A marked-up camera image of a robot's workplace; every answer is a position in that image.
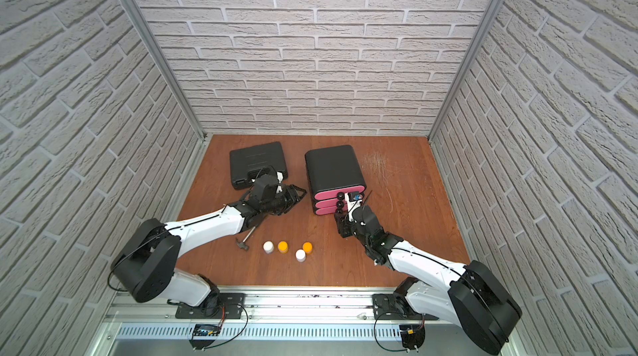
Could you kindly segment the orange paint can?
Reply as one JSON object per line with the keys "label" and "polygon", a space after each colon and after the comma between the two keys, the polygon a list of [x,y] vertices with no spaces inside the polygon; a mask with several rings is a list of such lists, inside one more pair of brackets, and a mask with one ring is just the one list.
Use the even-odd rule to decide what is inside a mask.
{"label": "orange paint can", "polygon": [[312,253],[312,251],[313,251],[312,243],[310,243],[310,242],[305,242],[305,243],[302,245],[302,249],[303,249],[303,250],[304,250],[307,254],[311,254],[311,253]]}

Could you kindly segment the black pink drawer cabinet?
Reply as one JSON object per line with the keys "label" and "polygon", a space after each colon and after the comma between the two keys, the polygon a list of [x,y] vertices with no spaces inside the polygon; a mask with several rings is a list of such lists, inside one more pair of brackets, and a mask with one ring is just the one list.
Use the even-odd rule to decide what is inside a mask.
{"label": "black pink drawer cabinet", "polygon": [[318,216],[347,210],[346,195],[367,189],[353,146],[319,148],[305,154],[313,212]]}

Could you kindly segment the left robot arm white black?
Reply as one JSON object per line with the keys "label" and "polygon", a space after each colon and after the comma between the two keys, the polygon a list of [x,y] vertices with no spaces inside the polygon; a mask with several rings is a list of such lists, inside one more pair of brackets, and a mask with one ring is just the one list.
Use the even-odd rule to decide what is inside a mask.
{"label": "left robot arm white black", "polygon": [[136,302],[156,298],[197,309],[215,309],[219,290],[208,279],[176,267],[184,254],[217,239],[251,231],[268,216],[287,214],[307,191],[282,182],[280,175],[264,174],[242,197],[203,216],[162,223],[144,221],[111,264],[110,276]]}

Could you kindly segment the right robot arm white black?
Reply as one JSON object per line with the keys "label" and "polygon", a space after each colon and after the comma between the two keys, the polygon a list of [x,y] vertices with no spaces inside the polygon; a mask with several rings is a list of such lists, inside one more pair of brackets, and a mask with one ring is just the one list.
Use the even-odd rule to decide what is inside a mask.
{"label": "right robot arm white black", "polygon": [[355,237],[377,266],[406,274],[393,293],[397,317],[428,314],[458,325],[484,352],[498,355],[523,311],[495,274],[479,261],[468,265],[422,251],[385,231],[369,206],[334,214],[343,238]]}

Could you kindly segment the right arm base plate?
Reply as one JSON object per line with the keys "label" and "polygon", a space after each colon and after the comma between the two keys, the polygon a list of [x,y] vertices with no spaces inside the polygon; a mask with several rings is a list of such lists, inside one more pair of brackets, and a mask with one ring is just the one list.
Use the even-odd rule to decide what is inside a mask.
{"label": "right arm base plate", "polygon": [[375,319],[408,319],[437,321],[438,318],[430,314],[415,312],[406,301],[399,299],[394,294],[373,294],[372,310]]}

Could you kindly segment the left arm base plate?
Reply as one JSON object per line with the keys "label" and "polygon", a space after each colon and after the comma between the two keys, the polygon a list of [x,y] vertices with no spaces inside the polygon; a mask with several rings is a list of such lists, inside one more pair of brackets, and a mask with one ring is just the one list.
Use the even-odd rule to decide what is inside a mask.
{"label": "left arm base plate", "polygon": [[217,319],[240,320],[245,316],[243,310],[245,293],[222,292],[213,298],[206,299],[203,306],[189,306],[179,303],[176,319]]}

